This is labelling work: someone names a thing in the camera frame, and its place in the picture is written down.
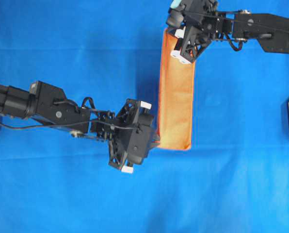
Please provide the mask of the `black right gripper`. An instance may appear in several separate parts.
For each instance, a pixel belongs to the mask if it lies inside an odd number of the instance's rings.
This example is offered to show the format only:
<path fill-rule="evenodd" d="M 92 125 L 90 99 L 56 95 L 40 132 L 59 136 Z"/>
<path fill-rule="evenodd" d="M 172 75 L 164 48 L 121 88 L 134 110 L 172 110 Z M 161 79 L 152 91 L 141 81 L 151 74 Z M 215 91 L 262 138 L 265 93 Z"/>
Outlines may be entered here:
<path fill-rule="evenodd" d="M 170 55 L 182 64 L 192 64 L 212 42 L 212 23 L 208 19 L 201 22 L 170 20 L 170 34 L 177 38 Z"/>

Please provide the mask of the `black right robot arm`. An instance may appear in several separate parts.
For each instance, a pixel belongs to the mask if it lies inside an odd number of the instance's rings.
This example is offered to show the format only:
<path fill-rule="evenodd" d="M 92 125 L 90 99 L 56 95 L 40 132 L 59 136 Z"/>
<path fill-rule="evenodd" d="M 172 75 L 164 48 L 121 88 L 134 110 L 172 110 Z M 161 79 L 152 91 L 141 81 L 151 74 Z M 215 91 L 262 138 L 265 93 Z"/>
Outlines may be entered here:
<path fill-rule="evenodd" d="M 216 0 L 175 0 L 168 10 L 167 31 L 177 38 L 171 56 L 191 64 L 213 41 L 227 41 L 240 51 L 250 39 L 264 52 L 289 54 L 289 18 L 248 10 L 218 11 Z"/>

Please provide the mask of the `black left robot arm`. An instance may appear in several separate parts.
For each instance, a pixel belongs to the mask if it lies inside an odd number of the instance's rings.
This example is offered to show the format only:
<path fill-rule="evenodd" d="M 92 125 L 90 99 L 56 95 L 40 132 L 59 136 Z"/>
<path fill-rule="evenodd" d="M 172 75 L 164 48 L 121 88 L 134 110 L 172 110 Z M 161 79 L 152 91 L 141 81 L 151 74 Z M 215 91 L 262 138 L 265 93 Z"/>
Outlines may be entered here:
<path fill-rule="evenodd" d="M 0 117 L 31 118 L 37 128 L 106 141 L 109 165 L 124 173 L 132 173 L 160 143 L 150 109 L 150 103 L 133 99 L 127 99 L 119 113 L 97 109 L 91 97 L 78 105 L 61 88 L 41 81 L 32 83 L 29 91 L 0 85 Z"/>

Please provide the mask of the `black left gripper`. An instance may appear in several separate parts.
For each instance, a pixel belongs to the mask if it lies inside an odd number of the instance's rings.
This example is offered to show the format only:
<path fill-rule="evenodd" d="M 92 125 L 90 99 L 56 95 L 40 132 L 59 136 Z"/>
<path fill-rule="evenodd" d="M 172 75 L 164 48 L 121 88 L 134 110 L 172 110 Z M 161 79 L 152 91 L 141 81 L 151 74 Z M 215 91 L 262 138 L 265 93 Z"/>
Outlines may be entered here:
<path fill-rule="evenodd" d="M 124 173 L 133 173 L 133 165 L 127 160 L 127 147 L 131 133 L 137 127 L 139 115 L 149 113 L 152 104 L 145 101 L 127 99 L 125 105 L 115 116 L 115 135 L 109 140 L 109 165 Z M 150 148 L 160 145 L 160 136 L 155 133 Z"/>

